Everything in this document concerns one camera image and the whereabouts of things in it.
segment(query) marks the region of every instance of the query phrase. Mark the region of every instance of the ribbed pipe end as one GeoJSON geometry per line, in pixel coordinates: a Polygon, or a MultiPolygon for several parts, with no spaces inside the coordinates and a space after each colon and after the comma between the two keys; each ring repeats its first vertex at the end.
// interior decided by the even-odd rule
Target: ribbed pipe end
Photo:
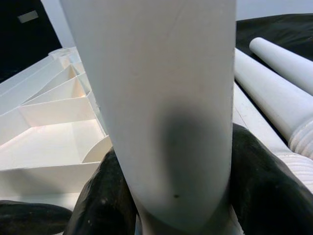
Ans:
{"type": "Polygon", "coordinates": [[[293,132],[288,146],[292,152],[313,159],[313,119],[293,132]]]}
{"type": "Polygon", "coordinates": [[[296,153],[279,154],[277,157],[313,193],[313,161],[296,153]]]}

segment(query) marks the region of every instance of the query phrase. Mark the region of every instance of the white pipe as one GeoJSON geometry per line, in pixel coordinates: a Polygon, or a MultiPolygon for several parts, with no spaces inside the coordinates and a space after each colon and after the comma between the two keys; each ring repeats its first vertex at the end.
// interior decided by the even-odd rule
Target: white pipe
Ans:
{"type": "Polygon", "coordinates": [[[282,77],[313,95],[313,62],[263,38],[250,43],[252,50],[282,77]]]}
{"type": "Polygon", "coordinates": [[[236,84],[233,122],[254,134],[313,193],[313,161],[291,152],[236,84]]]}
{"type": "Polygon", "coordinates": [[[216,224],[230,172],[235,0],[61,2],[139,214],[186,233],[216,224]]]}
{"type": "Polygon", "coordinates": [[[278,131],[289,148],[313,158],[313,96],[238,49],[235,77],[278,131]]]}

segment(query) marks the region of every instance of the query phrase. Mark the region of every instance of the white wall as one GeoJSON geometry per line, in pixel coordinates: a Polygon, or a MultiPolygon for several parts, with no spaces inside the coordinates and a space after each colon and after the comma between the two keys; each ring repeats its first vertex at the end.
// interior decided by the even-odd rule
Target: white wall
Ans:
{"type": "Polygon", "coordinates": [[[237,0],[237,19],[313,13],[313,0],[237,0]]]}
{"type": "Polygon", "coordinates": [[[62,47],[74,47],[75,42],[59,0],[41,0],[62,47]]]}

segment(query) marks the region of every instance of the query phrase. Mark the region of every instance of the white rod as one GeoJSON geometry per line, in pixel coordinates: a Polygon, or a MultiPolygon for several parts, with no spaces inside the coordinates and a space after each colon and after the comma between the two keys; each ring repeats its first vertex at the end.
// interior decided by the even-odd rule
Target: white rod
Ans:
{"type": "Polygon", "coordinates": [[[313,62],[263,38],[255,38],[250,49],[282,77],[313,95],[313,62]]]}
{"type": "Polygon", "coordinates": [[[283,79],[238,49],[235,77],[292,151],[313,157],[313,96],[283,79]]]}
{"type": "Polygon", "coordinates": [[[61,2],[139,214],[199,232],[230,172],[235,0],[61,2]]]}
{"type": "Polygon", "coordinates": [[[254,134],[313,193],[313,161],[291,152],[236,84],[233,122],[254,134]]]}

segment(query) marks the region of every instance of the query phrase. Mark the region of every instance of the tapered white tube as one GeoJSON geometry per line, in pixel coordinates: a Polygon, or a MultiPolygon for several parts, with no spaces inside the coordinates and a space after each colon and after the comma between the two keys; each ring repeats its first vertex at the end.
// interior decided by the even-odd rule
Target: tapered white tube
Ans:
{"type": "Polygon", "coordinates": [[[282,77],[313,95],[313,62],[263,38],[255,38],[250,50],[282,77]]]}
{"type": "Polygon", "coordinates": [[[289,148],[313,158],[313,96],[238,49],[235,78],[289,142],[289,148]]]}
{"type": "Polygon", "coordinates": [[[211,217],[230,172],[235,0],[61,2],[144,234],[154,232],[145,212],[189,234],[218,225],[211,217]]]}
{"type": "Polygon", "coordinates": [[[291,152],[236,84],[233,122],[254,134],[313,193],[313,161],[291,152]]]}

